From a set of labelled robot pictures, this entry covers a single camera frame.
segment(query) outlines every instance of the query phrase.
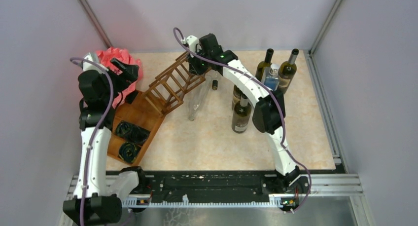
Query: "gray floor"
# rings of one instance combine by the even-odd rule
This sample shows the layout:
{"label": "gray floor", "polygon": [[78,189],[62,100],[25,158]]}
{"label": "gray floor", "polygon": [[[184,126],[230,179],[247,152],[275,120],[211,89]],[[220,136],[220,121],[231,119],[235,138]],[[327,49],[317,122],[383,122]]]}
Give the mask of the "gray floor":
{"label": "gray floor", "polygon": [[126,226],[355,226],[348,197],[311,197],[295,215],[273,208],[146,209]]}

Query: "blue bottle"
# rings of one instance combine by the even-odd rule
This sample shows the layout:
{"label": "blue bottle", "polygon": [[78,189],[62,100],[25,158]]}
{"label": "blue bottle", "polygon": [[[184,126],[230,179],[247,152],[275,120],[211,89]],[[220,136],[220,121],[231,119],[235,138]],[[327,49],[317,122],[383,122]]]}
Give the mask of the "blue bottle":
{"label": "blue bottle", "polygon": [[276,90],[279,85],[279,66],[271,64],[270,67],[266,67],[261,82],[270,89]]}

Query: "red plastic bag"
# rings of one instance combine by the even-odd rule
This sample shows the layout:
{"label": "red plastic bag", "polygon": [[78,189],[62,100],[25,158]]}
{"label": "red plastic bag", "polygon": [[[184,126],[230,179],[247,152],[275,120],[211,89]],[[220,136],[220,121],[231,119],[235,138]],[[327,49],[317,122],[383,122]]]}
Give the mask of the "red plastic bag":
{"label": "red plastic bag", "polygon": [[[143,77],[143,71],[142,71],[142,63],[140,59],[134,59],[130,54],[129,51],[127,49],[120,49],[120,48],[115,48],[115,47],[110,47],[108,50],[106,51],[96,51],[96,54],[100,60],[100,63],[102,65],[104,65],[105,67],[110,68],[112,71],[114,71],[116,74],[120,74],[121,71],[115,67],[112,63],[110,63],[110,61],[112,60],[112,58],[116,58],[119,61],[129,64],[129,65],[138,65],[139,69],[138,69],[138,79],[135,82],[132,82],[131,85],[129,85],[128,88],[126,88],[124,91],[122,91],[123,94],[123,100],[121,102],[124,103],[125,102],[125,98],[128,94],[132,93],[133,91],[135,91],[135,86],[138,82],[138,80],[141,80]],[[113,108],[115,108],[117,106],[117,104],[121,101],[122,95],[118,95],[114,100],[113,100]]]}

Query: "gray wall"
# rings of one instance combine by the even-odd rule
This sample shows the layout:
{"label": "gray wall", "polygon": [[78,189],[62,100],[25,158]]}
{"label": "gray wall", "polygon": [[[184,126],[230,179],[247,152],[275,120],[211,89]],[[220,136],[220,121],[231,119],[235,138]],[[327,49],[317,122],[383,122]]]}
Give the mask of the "gray wall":
{"label": "gray wall", "polygon": [[110,40],[130,51],[181,51],[214,33],[228,49],[308,49],[335,0],[88,0]]}
{"label": "gray wall", "polygon": [[104,45],[77,0],[0,0],[0,21],[0,225],[56,225],[81,153],[69,57]]}
{"label": "gray wall", "polygon": [[314,56],[376,225],[417,224],[418,0],[345,0]]}

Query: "beige marble table surface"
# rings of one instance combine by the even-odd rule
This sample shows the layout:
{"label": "beige marble table surface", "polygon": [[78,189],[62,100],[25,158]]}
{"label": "beige marble table surface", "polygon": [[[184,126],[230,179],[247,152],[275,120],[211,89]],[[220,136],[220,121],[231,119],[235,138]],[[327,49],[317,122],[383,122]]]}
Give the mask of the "beige marble table surface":
{"label": "beige marble table surface", "polygon": [[[264,59],[265,51],[235,52],[253,74]],[[171,65],[181,53],[138,53],[144,78],[137,89],[145,91],[154,78]],[[290,51],[275,51],[272,62],[281,64]],[[335,169],[325,128],[304,55],[297,60],[295,78],[284,96],[286,138],[297,160],[309,169]],[[149,146],[140,166],[144,170],[267,170],[274,162],[267,136],[256,130],[252,121],[248,129],[237,134],[231,128],[233,83],[219,80],[216,91],[209,90],[203,109],[196,120],[188,120],[188,104],[168,114]],[[108,170],[127,165],[107,157]]]}

